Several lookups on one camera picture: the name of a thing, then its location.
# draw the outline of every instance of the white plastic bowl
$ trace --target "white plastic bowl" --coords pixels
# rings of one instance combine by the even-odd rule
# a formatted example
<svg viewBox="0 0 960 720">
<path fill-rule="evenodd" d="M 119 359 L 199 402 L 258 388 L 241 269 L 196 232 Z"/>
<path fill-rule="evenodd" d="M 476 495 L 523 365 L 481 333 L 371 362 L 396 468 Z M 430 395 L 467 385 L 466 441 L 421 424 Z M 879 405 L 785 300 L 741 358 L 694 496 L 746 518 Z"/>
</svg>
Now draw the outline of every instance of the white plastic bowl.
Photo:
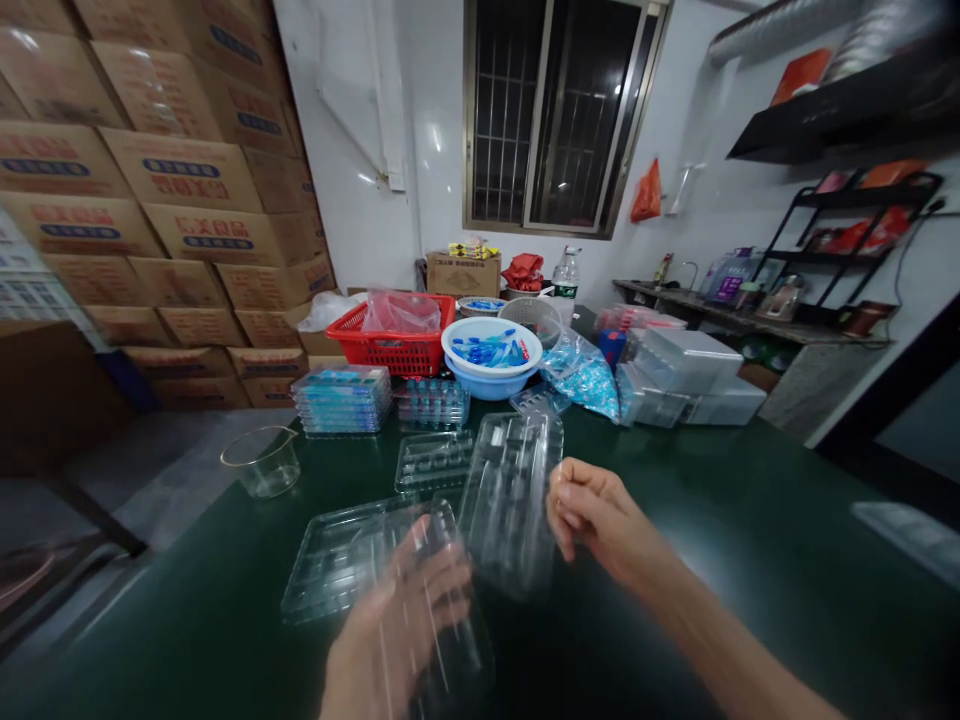
<svg viewBox="0 0 960 720">
<path fill-rule="evenodd" d="M 511 328 L 516 330 L 515 337 L 518 340 L 523 340 L 527 346 L 527 352 L 530 353 L 530 359 L 523 365 L 517 365 L 512 368 L 488 368 L 483 365 L 474 365 L 471 362 L 467 362 L 453 351 L 453 340 L 456 338 L 467 340 L 472 337 L 478 337 L 485 340 L 488 337 L 502 335 Z M 440 336 L 440 344 L 443 345 L 443 350 L 447 354 L 447 357 L 457 368 L 477 377 L 502 379 L 522 375 L 532 368 L 535 368 L 543 356 L 543 345 L 540 344 L 540 340 L 537 339 L 536 335 L 523 327 L 523 325 L 518 325 L 511 320 L 503 320 L 502 318 L 477 317 L 457 320 L 455 323 L 448 325 L 443 331 L 443 335 Z"/>
</svg>

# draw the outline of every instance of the floor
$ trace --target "floor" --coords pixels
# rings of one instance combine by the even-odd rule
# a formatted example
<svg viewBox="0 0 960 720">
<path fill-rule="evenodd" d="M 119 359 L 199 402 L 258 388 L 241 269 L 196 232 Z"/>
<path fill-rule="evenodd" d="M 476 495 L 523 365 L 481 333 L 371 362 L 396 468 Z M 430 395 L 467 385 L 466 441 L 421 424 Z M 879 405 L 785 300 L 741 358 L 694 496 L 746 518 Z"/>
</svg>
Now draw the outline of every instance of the floor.
<svg viewBox="0 0 960 720">
<path fill-rule="evenodd" d="M 55 662 L 233 482 L 220 464 L 231 440 L 294 417 L 286 409 L 155 413 L 74 458 L 66 477 L 150 546 L 135 560 L 91 541 L 95 528 L 37 483 L 0 479 L 0 556 L 39 543 L 63 561 L 53 591 L 0 625 L 0 691 Z"/>
</svg>

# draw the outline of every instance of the red plastic basket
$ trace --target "red plastic basket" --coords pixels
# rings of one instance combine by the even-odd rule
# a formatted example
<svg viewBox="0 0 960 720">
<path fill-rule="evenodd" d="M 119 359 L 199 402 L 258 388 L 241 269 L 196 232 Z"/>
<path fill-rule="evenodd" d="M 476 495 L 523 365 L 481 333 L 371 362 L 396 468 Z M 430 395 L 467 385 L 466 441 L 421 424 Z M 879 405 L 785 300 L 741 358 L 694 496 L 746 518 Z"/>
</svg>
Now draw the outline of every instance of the red plastic basket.
<svg viewBox="0 0 960 720">
<path fill-rule="evenodd" d="M 362 303 L 327 328 L 327 337 L 340 341 L 347 362 L 385 365 L 391 375 L 436 375 L 443 362 L 440 335 L 457 316 L 457 303 L 444 295 L 424 295 L 440 306 L 440 329 L 435 333 L 361 332 L 367 315 Z"/>
</svg>

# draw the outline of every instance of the blue plastic bowl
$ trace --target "blue plastic bowl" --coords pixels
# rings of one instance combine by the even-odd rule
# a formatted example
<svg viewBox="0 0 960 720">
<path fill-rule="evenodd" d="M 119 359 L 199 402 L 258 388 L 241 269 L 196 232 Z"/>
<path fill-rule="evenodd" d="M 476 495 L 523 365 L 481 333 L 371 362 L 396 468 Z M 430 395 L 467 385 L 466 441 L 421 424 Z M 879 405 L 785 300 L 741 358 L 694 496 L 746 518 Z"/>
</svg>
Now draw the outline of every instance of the blue plastic bowl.
<svg viewBox="0 0 960 720">
<path fill-rule="evenodd" d="M 467 389 L 471 397 L 477 400 L 490 400 L 492 402 L 506 400 L 511 395 L 515 395 L 523 390 L 523 386 L 527 384 L 527 380 L 537 371 L 537 368 L 534 367 L 523 373 L 523 375 L 515 375 L 511 378 L 479 377 L 455 366 L 450 360 L 450 353 L 447 353 L 447 367 L 450 368 L 450 372 L 460 381 L 460 384 Z"/>
</svg>

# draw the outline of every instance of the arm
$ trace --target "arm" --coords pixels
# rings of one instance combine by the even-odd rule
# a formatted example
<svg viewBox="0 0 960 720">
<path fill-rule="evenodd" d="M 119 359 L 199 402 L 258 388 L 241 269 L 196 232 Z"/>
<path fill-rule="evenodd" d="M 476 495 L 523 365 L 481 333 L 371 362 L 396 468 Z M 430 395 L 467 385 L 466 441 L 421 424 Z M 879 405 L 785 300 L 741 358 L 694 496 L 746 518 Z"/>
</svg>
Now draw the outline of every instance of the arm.
<svg viewBox="0 0 960 720">
<path fill-rule="evenodd" d="M 567 562 L 574 536 L 643 602 L 735 720 L 843 716 L 801 683 L 670 549 L 614 473 L 565 459 L 547 515 Z"/>
</svg>

